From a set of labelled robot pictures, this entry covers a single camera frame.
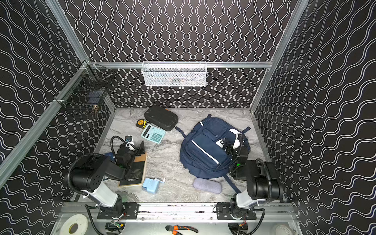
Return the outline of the brown black book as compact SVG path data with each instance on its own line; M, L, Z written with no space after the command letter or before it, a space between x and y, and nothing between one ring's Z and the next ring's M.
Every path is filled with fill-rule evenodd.
M141 156L137 156L127 173L126 179L120 181L119 188L140 187L144 183L146 177L147 152Z

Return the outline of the navy blue backpack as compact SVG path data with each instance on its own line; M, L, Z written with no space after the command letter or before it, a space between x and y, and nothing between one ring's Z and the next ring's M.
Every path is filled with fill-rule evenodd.
M237 133L244 134L245 148L249 152L250 145L245 133L248 126L239 131L226 121L209 114L199 121L189 134L179 127L174 127L184 137L180 148L180 162L189 173L197 178L214 179L229 178L229 166L232 158L226 148L233 146Z

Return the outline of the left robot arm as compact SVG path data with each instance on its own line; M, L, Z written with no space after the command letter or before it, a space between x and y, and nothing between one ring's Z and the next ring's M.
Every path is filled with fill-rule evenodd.
M103 181L104 178L125 181L143 147L143 144L136 147L131 136L124 139L113 136L110 140L112 156L95 152L82 155L71 164L65 183L71 191L95 202L95 206L87 206L88 210L99 208L106 216L120 219L126 215L122 197Z

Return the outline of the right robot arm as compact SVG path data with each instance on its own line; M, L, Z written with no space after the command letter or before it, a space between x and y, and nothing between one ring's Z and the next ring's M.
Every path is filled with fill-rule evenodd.
M246 181L246 189L241 192L231 179L226 180L236 192L230 200L230 215L234 219L246 219L257 206L276 200L284 202L282 185L272 162L247 159L244 146L237 149L229 146L226 153L232 158L229 175Z

